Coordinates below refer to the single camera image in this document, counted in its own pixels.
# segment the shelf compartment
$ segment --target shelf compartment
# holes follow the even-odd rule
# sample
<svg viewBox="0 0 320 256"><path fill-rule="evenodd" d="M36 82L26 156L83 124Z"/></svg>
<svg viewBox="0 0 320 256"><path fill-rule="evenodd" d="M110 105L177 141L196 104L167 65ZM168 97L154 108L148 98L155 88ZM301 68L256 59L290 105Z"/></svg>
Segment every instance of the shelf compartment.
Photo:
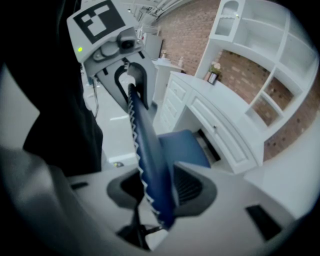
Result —
<svg viewBox="0 0 320 256"><path fill-rule="evenodd" d="M284 113L273 99L263 91L254 104L247 110L246 115L263 132L274 122L281 119Z"/></svg>
<svg viewBox="0 0 320 256"><path fill-rule="evenodd" d="M290 13L290 27L289 27L289 34L297 39L301 40L304 44L308 47L313 48L314 44L310 39L308 33L301 25L299 20L294 16L294 14Z"/></svg>
<svg viewBox="0 0 320 256"><path fill-rule="evenodd" d="M239 3L231 0L224 4L221 14L222 15L234 15L238 11Z"/></svg>
<svg viewBox="0 0 320 256"><path fill-rule="evenodd" d="M261 0L246 0L242 18L260 21L284 29L288 11L283 6Z"/></svg>
<svg viewBox="0 0 320 256"><path fill-rule="evenodd" d="M261 97L264 98L264 100L269 103L269 105L275 110L275 112L278 114L279 117L284 116L284 112L282 111L282 109L274 101L274 99L269 96L269 94L267 94L265 91L263 91L261 93Z"/></svg>
<svg viewBox="0 0 320 256"><path fill-rule="evenodd" d="M242 19L234 43L250 48L270 60L276 58L283 31L275 26L252 19Z"/></svg>
<svg viewBox="0 0 320 256"><path fill-rule="evenodd" d="M318 53L297 37L289 34L280 63L290 72L288 75L293 77L301 88L306 89L314 76L314 70L318 63Z"/></svg>
<svg viewBox="0 0 320 256"><path fill-rule="evenodd" d="M216 43L223 49L233 52L235 54L246 57L247 59L259 64L269 72L274 68L275 63L269 59L269 56L262 56L251 48L238 43L225 43L225 41L216 41Z"/></svg>
<svg viewBox="0 0 320 256"><path fill-rule="evenodd" d="M256 97L270 75L266 68L227 50L221 52L219 63L221 65L219 81L248 104Z"/></svg>
<svg viewBox="0 0 320 256"><path fill-rule="evenodd" d="M303 92L299 83L292 76L290 70L283 64L278 63L274 72L274 77L292 93L293 97L298 97Z"/></svg>
<svg viewBox="0 0 320 256"><path fill-rule="evenodd" d="M215 34L228 37L230 35L235 19L231 17L220 18Z"/></svg>
<svg viewBox="0 0 320 256"><path fill-rule="evenodd" d="M292 92L281 83L276 77L273 77L270 84L263 91L273 102L284 111L294 98Z"/></svg>

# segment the picture frame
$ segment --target picture frame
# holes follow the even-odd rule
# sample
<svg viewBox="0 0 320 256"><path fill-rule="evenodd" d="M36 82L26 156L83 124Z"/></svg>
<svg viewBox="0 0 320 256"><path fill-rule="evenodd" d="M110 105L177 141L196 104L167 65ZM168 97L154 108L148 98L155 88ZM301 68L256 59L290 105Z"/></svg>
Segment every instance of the picture frame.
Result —
<svg viewBox="0 0 320 256"><path fill-rule="evenodd" d="M208 78L208 82L212 85L215 84L216 80L218 78L218 74L211 72L209 78Z"/></svg>

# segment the blue cloth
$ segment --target blue cloth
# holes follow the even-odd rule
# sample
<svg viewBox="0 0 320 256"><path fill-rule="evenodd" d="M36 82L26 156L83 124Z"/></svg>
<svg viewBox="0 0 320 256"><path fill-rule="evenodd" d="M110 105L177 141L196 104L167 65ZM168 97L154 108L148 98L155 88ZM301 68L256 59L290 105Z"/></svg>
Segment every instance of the blue cloth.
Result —
<svg viewBox="0 0 320 256"><path fill-rule="evenodd" d="M134 85L130 84L128 91L128 111L136 153L139 156L138 165L144 193L155 210L158 221L168 230L174 223L176 207L170 169L150 114L140 100Z"/></svg>
<svg viewBox="0 0 320 256"><path fill-rule="evenodd" d="M158 138L171 173L178 161L210 168L205 152L190 130L161 134Z"/></svg>

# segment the white desk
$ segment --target white desk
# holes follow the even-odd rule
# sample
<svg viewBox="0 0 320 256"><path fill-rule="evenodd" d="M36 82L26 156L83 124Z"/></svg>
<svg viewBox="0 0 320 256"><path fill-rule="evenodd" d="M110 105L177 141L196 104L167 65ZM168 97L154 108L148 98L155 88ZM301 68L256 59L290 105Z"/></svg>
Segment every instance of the white desk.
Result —
<svg viewBox="0 0 320 256"><path fill-rule="evenodd" d="M264 142L246 114L248 109L240 96L219 81L212 85L171 72L160 121L167 132L202 129L223 166L238 174L263 164Z"/></svg>
<svg viewBox="0 0 320 256"><path fill-rule="evenodd" d="M153 100L158 103L162 102L165 97L170 72L181 72L181 70L183 69L181 67L173 65L171 63L163 62L161 60L152 60L152 63L154 64L157 71Z"/></svg>

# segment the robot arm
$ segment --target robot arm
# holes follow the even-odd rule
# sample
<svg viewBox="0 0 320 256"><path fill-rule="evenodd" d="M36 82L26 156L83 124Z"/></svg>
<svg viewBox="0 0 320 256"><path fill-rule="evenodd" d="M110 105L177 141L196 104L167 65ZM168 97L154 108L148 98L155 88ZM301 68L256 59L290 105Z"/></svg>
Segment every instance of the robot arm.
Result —
<svg viewBox="0 0 320 256"><path fill-rule="evenodd" d="M128 97L119 77L134 77L136 89L146 109L155 90L155 67L137 39L138 23L114 0L101 1L81 9L67 19L67 26L78 62L90 77L97 76L115 101L128 111Z"/></svg>

